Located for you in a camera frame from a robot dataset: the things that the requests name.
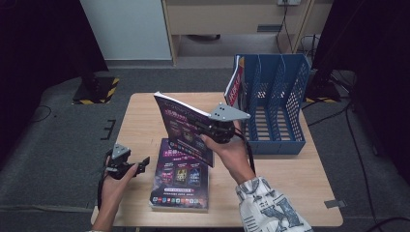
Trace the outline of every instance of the wooden table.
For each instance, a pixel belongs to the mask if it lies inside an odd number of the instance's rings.
[[[211,112],[222,93],[176,93],[166,95],[194,107]],[[306,145],[297,156],[255,157],[257,175],[264,176],[271,187],[286,194],[294,208],[312,226],[340,226],[343,219],[339,208],[328,209],[325,201],[334,200],[322,162],[317,154],[303,113],[301,113]],[[146,173],[133,178],[124,194],[115,226],[135,227],[242,227],[235,182],[215,155],[215,167],[210,170],[208,213],[153,212],[148,205],[154,181],[161,139],[167,137],[154,94],[134,94],[131,97],[117,141],[132,150],[129,162],[151,157]],[[91,217],[94,223],[97,207]]]

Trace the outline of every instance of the yellow and black hazard tape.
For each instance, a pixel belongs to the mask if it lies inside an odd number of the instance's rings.
[[[306,102],[340,102],[339,98],[306,98]]]
[[[107,92],[106,97],[104,99],[99,99],[99,100],[82,99],[78,101],[73,101],[73,104],[108,103],[111,100],[112,96],[114,95],[115,89],[117,88],[119,81],[120,81],[120,78],[114,78],[112,80],[109,91]]]

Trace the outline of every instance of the human arm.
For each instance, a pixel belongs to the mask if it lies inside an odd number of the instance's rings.
[[[111,231],[124,190],[136,172],[137,164],[133,165],[121,180],[115,180],[105,173],[102,185],[102,204],[92,230]]]
[[[216,152],[232,178],[240,199],[240,214],[245,231],[312,231],[310,225],[294,210],[288,198],[271,188],[263,177],[256,177],[248,163],[245,142],[234,139],[218,144],[201,135],[205,144]]]

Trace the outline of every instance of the white cabinet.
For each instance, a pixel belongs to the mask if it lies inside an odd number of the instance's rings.
[[[171,60],[161,0],[80,0],[105,60]]]

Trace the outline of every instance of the human hand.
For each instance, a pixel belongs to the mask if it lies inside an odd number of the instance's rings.
[[[93,224],[93,230],[111,231],[124,191],[136,169],[137,164],[134,164],[121,180],[115,180],[105,171],[101,194],[102,204]]]
[[[236,129],[240,128],[238,121],[235,121],[234,124]],[[238,185],[256,177],[249,166],[247,149],[242,139],[219,144],[205,134],[201,134],[201,138],[208,148],[220,156],[223,165]]]

